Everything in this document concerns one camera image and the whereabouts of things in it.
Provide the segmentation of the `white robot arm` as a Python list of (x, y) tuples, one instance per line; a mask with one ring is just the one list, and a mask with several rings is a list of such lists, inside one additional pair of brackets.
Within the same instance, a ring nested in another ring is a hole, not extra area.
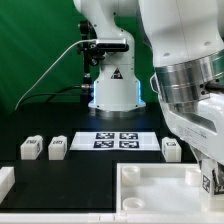
[(224, 76), (224, 41), (218, 29), (221, 0), (73, 0), (96, 32), (99, 77), (94, 113), (134, 112), (145, 106), (134, 74), (134, 38), (116, 16), (138, 14), (153, 52), (151, 86), (170, 131), (199, 161), (224, 166), (224, 95), (206, 90)]

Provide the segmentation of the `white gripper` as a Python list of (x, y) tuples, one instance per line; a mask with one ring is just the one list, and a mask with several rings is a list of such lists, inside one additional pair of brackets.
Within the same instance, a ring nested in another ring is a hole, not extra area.
[(159, 99), (169, 130), (202, 154), (224, 165), (224, 95), (211, 94), (193, 113), (178, 113)]

